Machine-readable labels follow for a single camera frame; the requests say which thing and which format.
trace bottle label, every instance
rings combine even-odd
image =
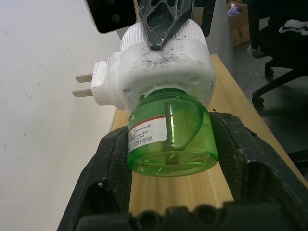
[[[166,139],[166,117],[148,119],[134,126],[128,133],[128,153],[144,145]]]

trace green liquid bottle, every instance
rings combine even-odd
[[[179,89],[143,99],[128,120],[128,165],[155,177],[199,173],[218,161],[207,109]]]

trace gray floor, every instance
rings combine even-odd
[[[251,101],[252,93],[268,83],[265,62],[247,53],[249,42],[234,48],[236,81]],[[274,78],[289,69],[273,68]],[[264,108],[259,114],[287,153],[308,149],[308,77],[293,80],[262,96]]]

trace wooden board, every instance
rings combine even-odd
[[[216,84],[208,110],[238,116],[249,129],[269,143],[308,186],[217,55],[212,55],[212,62]],[[127,125],[127,121],[128,114],[117,110],[112,130]],[[134,215],[146,209],[164,213],[170,206],[184,205],[192,210],[199,204],[222,207],[223,202],[231,200],[233,198],[225,177],[219,164],[216,164],[206,172],[178,178],[156,178],[133,173],[129,210]]]

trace black chair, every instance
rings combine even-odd
[[[290,68],[291,71],[271,81],[267,85],[256,90],[252,95],[254,106],[263,106],[264,99],[261,95],[301,76],[308,75],[307,54],[301,49],[290,46],[287,41],[281,40],[273,29],[267,26],[259,30],[259,20],[267,18],[283,0],[247,0],[249,32],[252,55],[260,58],[271,56],[273,59],[265,64],[265,77],[272,78],[272,67]]]

